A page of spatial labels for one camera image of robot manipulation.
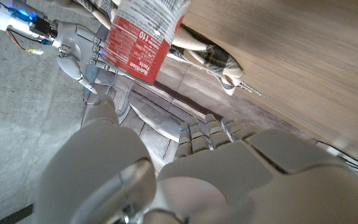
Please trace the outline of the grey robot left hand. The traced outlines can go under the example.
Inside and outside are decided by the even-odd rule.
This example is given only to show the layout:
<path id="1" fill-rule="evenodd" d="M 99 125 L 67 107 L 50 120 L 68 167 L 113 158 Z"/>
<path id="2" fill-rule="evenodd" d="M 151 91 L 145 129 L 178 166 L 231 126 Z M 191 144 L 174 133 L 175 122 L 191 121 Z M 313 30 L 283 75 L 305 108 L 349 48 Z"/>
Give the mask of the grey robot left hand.
<path id="1" fill-rule="evenodd" d="M 277 129 L 206 116 L 183 123 L 155 171 L 140 137 L 100 96 L 40 178 L 37 223 L 358 223 L 358 176 Z"/>

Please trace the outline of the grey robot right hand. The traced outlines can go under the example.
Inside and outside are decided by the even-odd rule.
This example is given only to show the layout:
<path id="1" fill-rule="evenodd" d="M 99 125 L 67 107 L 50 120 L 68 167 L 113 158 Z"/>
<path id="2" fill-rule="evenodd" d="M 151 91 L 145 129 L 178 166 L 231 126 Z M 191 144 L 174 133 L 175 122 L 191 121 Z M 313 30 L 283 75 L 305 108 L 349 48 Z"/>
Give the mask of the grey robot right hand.
<path id="1" fill-rule="evenodd" d="M 97 94 L 92 82 L 81 72 L 79 63 L 94 65 L 118 75 L 127 74 L 103 58 L 104 41 L 93 31 L 74 22 L 55 22 L 57 36 L 52 45 L 60 52 L 57 57 L 58 65 L 69 77 Z"/>

